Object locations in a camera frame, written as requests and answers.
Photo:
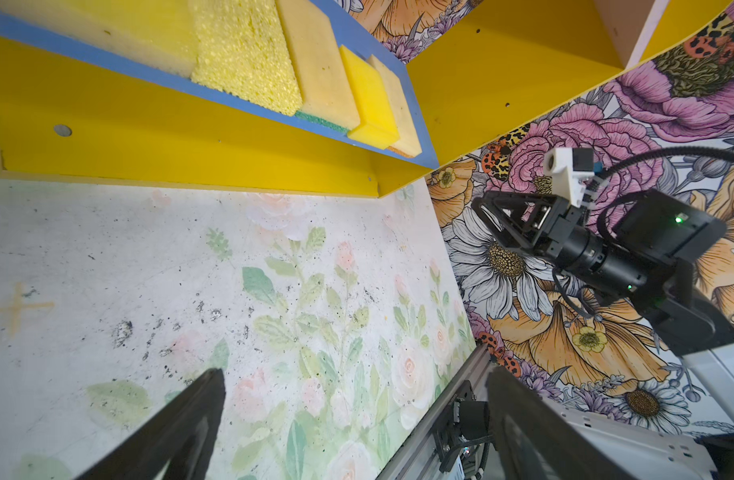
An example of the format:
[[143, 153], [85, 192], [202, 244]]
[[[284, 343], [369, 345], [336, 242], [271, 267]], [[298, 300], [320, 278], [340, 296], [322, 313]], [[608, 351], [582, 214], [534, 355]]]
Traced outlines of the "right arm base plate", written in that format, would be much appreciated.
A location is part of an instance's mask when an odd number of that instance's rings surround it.
[[490, 430], [490, 408], [486, 400], [478, 400], [470, 380], [463, 380], [443, 407], [432, 428], [439, 471], [449, 473], [465, 454], [483, 447], [487, 463], [487, 446], [494, 440]]

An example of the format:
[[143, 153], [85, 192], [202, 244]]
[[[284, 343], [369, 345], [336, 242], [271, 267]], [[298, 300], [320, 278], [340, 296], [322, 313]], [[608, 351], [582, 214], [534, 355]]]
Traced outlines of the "bright yellow small sponge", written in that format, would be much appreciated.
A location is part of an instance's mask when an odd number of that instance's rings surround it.
[[187, 1], [0, 1], [0, 12], [184, 78], [197, 62]]

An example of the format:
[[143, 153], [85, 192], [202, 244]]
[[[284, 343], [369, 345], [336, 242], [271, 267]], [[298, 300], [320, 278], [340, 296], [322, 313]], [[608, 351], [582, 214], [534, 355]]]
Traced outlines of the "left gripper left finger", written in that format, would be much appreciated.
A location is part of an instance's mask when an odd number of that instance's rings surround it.
[[226, 398], [224, 372], [203, 372], [81, 479], [204, 479]]

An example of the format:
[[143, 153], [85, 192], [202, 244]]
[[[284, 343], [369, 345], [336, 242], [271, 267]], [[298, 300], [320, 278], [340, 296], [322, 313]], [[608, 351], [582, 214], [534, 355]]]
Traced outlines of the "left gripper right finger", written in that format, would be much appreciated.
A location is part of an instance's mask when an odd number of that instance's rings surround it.
[[629, 479], [503, 367], [486, 381], [489, 432], [507, 479]]

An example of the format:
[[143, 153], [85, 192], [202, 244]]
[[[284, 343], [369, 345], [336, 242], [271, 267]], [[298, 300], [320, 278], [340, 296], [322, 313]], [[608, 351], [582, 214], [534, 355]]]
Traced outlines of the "pale yellow textured sponge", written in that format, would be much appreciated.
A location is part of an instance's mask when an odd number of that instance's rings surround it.
[[274, 1], [191, 1], [197, 40], [191, 80], [294, 115], [302, 95]]

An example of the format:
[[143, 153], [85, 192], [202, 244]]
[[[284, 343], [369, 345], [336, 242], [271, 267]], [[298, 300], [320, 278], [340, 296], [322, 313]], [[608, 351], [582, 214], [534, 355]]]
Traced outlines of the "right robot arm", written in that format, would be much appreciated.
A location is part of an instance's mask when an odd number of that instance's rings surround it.
[[[613, 228], [606, 226], [606, 210], [597, 217], [597, 232], [585, 227], [584, 211], [557, 195], [533, 195], [513, 192], [489, 192], [473, 202], [473, 209], [504, 249], [540, 258], [549, 263], [553, 273], [568, 273], [591, 290], [598, 306], [607, 308], [625, 300], [630, 308], [646, 319], [659, 341], [680, 358], [719, 400], [734, 401], [734, 326], [693, 284], [696, 262], [725, 234], [723, 221], [697, 210], [657, 190], [634, 192], [610, 204], [633, 206]], [[497, 435], [506, 434], [511, 421], [514, 427], [543, 427], [540, 423], [515, 423], [538, 420], [538, 413], [548, 415], [545, 428], [556, 434], [558, 442], [572, 442], [546, 447], [534, 443], [537, 455], [557, 474], [581, 479], [637, 479], [631, 469], [635, 462], [650, 459], [644, 442], [612, 434], [612, 444], [632, 460], [622, 465], [589, 444], [579, 427], [568, 425], [553, 414], [544, 412], [534, 401], [525, 407], [509, 405], [493, 408], [498, 413]], [[723, 406], [729, 414], [731, 404]], [[566, 459], [559, 458], [559, 447], [577, 446]]]

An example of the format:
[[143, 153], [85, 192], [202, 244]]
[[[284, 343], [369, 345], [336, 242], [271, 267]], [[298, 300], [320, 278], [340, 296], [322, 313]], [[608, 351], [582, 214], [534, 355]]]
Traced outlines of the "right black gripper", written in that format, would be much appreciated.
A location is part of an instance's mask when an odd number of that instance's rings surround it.
[[[504, 248], [550, 261], [613, 300], [689, 298], [695, 263], [726, 223], [658, 190], [613, 202], [630, 209], [607, 230], [583, 225], [580, 210], [551, 194], [488, 191], [474, 213]], [[535, 210], [544, 219], [535, 223]]]

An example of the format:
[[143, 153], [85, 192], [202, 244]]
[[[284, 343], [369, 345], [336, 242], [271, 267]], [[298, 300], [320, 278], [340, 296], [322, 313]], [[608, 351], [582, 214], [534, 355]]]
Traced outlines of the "orange-yellow sponge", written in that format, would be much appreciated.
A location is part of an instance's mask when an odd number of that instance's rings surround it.
[[295, 115], [346, 134], [360, 116], [329, 17], [307, 0], [276, 2], [302, 105]]
[[406, 158], [417, 157], [422, 147], [400, 79], [375, 55], [369, 57], [368, 63], [381, 76], [397, 126], [399, 138], [390, 149]]

